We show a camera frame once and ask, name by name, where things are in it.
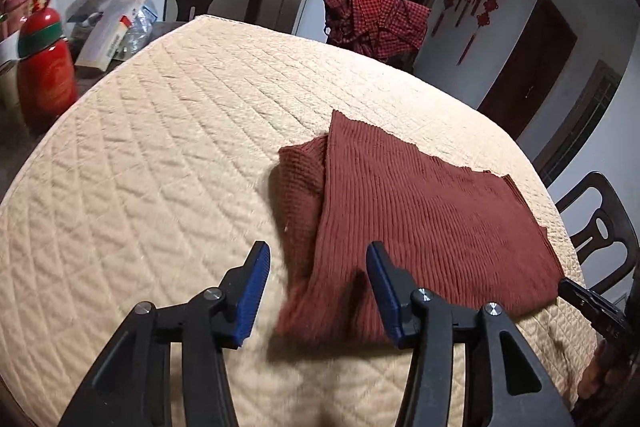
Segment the red thermos bottle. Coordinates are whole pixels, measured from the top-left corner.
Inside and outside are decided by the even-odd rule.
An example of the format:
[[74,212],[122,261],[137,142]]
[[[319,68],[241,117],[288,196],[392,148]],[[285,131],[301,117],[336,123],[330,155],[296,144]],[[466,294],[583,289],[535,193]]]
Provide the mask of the red thermos bottle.
[[75,69],[58,11],[34,0],[18,35],[17,91],[27,128],[43,134],[78,99]]

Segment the white medicine box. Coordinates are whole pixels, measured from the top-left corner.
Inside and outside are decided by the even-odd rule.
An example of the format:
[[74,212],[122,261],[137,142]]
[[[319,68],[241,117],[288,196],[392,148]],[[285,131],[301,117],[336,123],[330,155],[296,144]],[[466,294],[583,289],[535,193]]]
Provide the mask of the white medicine box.
[[111,0],[75,61],[77,68],[105,72],[145,0]]

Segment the red checked cloth on chair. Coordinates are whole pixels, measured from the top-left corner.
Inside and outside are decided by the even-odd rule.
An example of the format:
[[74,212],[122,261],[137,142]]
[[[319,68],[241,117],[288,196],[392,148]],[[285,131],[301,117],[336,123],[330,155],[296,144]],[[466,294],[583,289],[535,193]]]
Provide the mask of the red checked cloth on chair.
[[409,0],[323,0],[326,43],[379,62],[421,49],[431,10]]

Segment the cream quilted table cover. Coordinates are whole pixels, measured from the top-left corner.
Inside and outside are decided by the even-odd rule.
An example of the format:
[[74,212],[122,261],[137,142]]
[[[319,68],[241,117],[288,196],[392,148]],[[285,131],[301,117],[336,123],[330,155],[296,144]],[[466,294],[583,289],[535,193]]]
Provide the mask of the cream quilted table cover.
[[270,182],[281,147],[374,124],[458,166],[510,176],[565,274],[582,270],[533,165],[476,110],[335,46],[213,16],[157,39],[42,138],[1,204],[1,375],[54,426],[132,307],[184,303],[257,241],[271,269],[255,326],[226,356],[243,426],[390,426],[408,353],[319,358],[277,344],[286,272]]

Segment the rust red knit sweater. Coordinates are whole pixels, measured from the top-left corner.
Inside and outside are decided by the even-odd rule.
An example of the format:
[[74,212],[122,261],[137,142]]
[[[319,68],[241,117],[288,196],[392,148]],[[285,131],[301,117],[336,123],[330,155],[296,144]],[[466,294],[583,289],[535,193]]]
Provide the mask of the rust red knit sweater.
[[296,343],[385,340],[366,274],[375,241],[454,305],[492,300],[522,317],[558,295],[559,259],[511,178],[341,113],[326,134],[281,148],[277,196],[288,268],[277,332]]

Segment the dark brown door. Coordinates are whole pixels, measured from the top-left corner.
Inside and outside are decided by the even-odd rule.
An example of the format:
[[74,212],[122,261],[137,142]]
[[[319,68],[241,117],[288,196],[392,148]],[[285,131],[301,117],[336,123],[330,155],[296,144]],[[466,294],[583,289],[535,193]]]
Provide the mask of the dark brown door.
[[576,41],[574,30],[553,1],[536,0],[478,111],[518,139],[560,77]]

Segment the dark framed window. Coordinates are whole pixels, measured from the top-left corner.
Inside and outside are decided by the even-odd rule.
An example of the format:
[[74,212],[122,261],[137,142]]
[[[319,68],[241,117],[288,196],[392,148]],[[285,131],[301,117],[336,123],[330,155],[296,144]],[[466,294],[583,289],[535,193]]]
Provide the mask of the dark framed window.
[[545,187],[559,178],[596,130],[620,87],[620,80],[622,75],[605,61],[597,61],[572,109],[533,161]]

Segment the dark chair at right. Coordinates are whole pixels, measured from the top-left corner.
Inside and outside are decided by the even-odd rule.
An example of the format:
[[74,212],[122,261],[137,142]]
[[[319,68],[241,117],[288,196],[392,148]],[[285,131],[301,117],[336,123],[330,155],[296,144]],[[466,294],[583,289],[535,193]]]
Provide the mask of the dark chair at right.
[[579,264],[582,265],[593,253],[614,243],[621,243],[626,248],[624,262],[604,279],[589,286],[595,293],[603,295],[636,271],[639,265],[639,239],[614,187],[600,172],[587,173],[555,204],[556,209],[559,213],[567,210],[590,188],[600,194],[600,206],[593,211],[587,224],[570,236]]

